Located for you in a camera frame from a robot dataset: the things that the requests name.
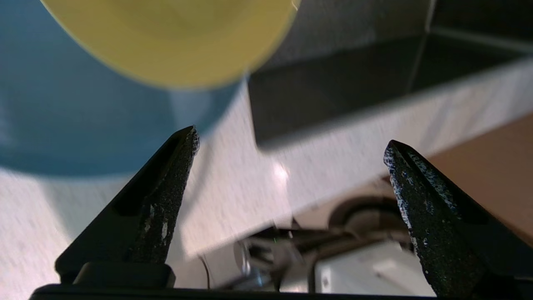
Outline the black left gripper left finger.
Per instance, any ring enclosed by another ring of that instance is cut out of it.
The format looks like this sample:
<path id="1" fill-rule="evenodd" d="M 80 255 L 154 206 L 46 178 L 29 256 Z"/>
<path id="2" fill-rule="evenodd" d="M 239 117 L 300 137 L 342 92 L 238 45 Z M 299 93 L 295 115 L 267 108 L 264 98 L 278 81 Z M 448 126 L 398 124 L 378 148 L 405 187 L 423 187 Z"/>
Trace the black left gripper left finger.
<path id="1" fill-rule="evenodd" d="M 198 147 L 195 127 L 173 133 L 56 260 L 61 284 L 172 287 L 166 260 Z"/>

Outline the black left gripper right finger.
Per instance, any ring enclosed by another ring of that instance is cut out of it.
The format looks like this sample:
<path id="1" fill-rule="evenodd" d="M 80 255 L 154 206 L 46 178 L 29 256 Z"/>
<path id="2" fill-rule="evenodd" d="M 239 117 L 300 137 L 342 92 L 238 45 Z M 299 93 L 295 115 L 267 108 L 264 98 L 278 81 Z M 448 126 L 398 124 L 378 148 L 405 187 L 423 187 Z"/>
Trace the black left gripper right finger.
<path id="1" fill-rule="evenodd" d="M 398 207 L 439 298 L 532 298 L 533 251 L 419 152 L 384 152 Z"/>

